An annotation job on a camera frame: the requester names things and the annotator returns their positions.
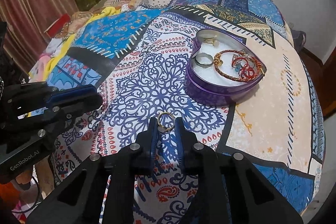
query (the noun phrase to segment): patterned bedspread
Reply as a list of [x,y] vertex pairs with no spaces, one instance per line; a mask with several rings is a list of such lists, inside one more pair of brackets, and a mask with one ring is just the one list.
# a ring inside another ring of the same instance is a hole
[[[204,28],[236,37],[268,68],[244,102],[213,108],[186,95],[185,66],[193,38]],[[117,153],[146,130],[149,117],[168,111],[214,150],[249,154],[298,213],[319,189],[321,109],[271,0],[136,0],[132,11],[78,30],[47,82],[59,89],[93,84],[104,99],[56,140],[50,157],[56,185],[90,153]],[[197,187],[196,176],[180,172],[174,130],[162,134],[154,175],[135,178],[135,223],[177,223]]]

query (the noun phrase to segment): striped curtain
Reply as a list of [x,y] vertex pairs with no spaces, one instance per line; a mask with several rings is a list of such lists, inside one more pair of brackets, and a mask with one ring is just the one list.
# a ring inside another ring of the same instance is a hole
[[44,31],[63,14],[76,11],[74,0],[0,0],[0,20],[8,23],[6,52],[28,72],[51,40]]

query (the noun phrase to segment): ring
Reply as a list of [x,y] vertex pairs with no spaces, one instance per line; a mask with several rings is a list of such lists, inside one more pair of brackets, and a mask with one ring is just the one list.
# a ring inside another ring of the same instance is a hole
[[[201,58],[201,57],[206,57],[207,59],[209,59],[209,63],[202,63],[200,60],[197,60],[197,58]],[[206,54],[204,52],[198,53],[194,59],[195,59],[195,63],[202,68],[209,68],[213,64],[213,57],[210,54]]]
[[217,47],[219,45],[219,42],[217,39],[215,38],[206,38],[203,40],[206,44],[211,44],[213,45],[214,47]]
[[[166,127],[163,126],[163,125],[161,124],[161,122],[160,122],[160,117],[161,117],[162,115],[165,115],[165,114],[168,115],[169,117],[171,117],[171,118],[174,120],[174,124],[173,124],[173,126],[170,127],[170,128],[166,128]],[[165,129],[165,131],[162,132],[162,133],[165,133],[165,132],[167,132],[167,131],[172,130],[172,129],[175,127],[175,117],[174,117],[174,115],[171,114],[170,112],[161,112],[161,113],[158,115],[158,117],[157,117],[157,123],[158,123],[158,126],[159,126],[159,127],[162,127],[162,128]]]

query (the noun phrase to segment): silver ring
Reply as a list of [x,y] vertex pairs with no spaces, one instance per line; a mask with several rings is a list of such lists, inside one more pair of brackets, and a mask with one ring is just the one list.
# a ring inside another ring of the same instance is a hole
[[[209,63],[202,63],[198,58],[206,57],[209,59]],[[209,68],[213,65],[213,57],[210,54],[204,52],[198,53],[195,57],[195,63],[202,68]]]

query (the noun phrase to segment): white foam insert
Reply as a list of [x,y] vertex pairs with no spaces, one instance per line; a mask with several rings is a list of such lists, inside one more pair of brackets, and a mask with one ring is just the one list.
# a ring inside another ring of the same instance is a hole
[[[240,50],[240,49],[233,49],[232,46],[229,46],[225,42],[219,41],[218,46],[214,47],[211,44],[202,43],[201,48],[199,49],[199,52],[204,52],[206,54],[209,54],[214,58],[215,54],[224,50]],[[231,67],[232,57],[234,53],[227,52],[222,54],[221,60],[223,61],[223,64],[221,66],[218,66],[218,68],[224,72],[227,75],[240,78],[238,75],[238,72],[236,72]],[[209,59],[206,57],[198,58],[197,60],[201,61],[202,63],[209,63]],[[236,86],[236,85],[242,85],[244,83],[232,81],[230,79],[227,79],[223,76],[221,76],[216,70],[214,65],[212,65],[209,68],[202,68],[198,66],[195,62],[193,62],[192,68],[194,72],[203,80],[215,84],[215,85],[222,85],[222,86]]]

